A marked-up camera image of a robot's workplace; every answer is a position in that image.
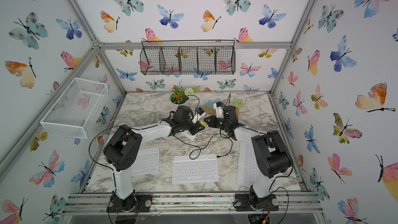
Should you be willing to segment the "yellow plug adapter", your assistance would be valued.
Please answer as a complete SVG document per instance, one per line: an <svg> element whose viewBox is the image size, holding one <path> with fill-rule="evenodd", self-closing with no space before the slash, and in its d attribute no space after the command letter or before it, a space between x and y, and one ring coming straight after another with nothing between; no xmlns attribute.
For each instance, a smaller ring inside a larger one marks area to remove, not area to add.
<svg viewBox="0 0 398 224"><path fill-rule="evenodd" d="M207 126L207 123L206 123L204 120L200 120L200 124L201 124L202 126L204 126L204 127Z"/></svg>

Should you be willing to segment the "white power strip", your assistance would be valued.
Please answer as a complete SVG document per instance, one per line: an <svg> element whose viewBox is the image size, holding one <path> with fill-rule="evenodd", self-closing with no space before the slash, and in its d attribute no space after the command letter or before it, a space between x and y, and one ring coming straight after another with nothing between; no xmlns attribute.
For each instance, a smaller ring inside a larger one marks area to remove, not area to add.
<svg viewBox="0 0 398 224"><path fill-rule="evenodd" d="M181 132L180 134L182 134L183 136L187 137L190 140L196 139L196 135L192 135L188 130L185 130L185 131Z"/></svg>

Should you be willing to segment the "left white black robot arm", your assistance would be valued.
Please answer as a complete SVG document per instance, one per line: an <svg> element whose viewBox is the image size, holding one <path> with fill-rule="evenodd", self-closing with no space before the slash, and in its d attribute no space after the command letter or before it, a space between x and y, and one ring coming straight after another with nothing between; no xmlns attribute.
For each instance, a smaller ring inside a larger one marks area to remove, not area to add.
<svg viewBox="0 0 398 224"><path fill-rule="evenodd" d="M202 108L193 112L189 107L179 105L176 111L171 111L169 117L159 123L143 127L119 126L104 148L106 161L113 170L116 196L125 200L134 193L130 167L142 144L184 131L195 135L205 129L200 124L204 116Z"/></svg>

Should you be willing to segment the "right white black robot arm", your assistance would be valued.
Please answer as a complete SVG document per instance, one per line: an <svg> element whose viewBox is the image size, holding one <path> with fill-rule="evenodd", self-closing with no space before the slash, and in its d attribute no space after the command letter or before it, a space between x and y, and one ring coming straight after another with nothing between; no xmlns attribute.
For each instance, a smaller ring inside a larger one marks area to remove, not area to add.
<svg viewBox="0 0 398 224"><path fill-rule="evenodd" d="M256 200L270 198L274 183L293 167L293 160L280 133L275 130L264 133L239 123L234 106L217 102L214 109L216 115L209 116L204 121L209 127L224 131L227 138L246 143L254 149L260 172L251 186L251 194Z"/></svg>

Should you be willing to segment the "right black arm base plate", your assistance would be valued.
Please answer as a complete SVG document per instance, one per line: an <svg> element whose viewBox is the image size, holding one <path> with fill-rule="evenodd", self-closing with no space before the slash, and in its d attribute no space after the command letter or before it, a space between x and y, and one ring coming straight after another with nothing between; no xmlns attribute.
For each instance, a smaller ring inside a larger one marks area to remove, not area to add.
<svg viewBox="0 0 398 224"><path fill-rule="evenodd" d="M233 202L233 207L238 212L248 211L278 211L279 203L274 194L264 198L258 198L255 194L236 194Z"/></svg>

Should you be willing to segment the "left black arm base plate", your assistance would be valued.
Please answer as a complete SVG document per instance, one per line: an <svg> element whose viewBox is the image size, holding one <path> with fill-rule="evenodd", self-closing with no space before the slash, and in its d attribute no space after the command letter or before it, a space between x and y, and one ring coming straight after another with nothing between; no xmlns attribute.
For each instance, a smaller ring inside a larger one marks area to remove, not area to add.
<svg viewBox="0 0 398 224"><path fill-rule="evenodd" d="M152 195L132 194L122 200L113 194L106 211L108 213L149 213L151 205Z"/></svg>

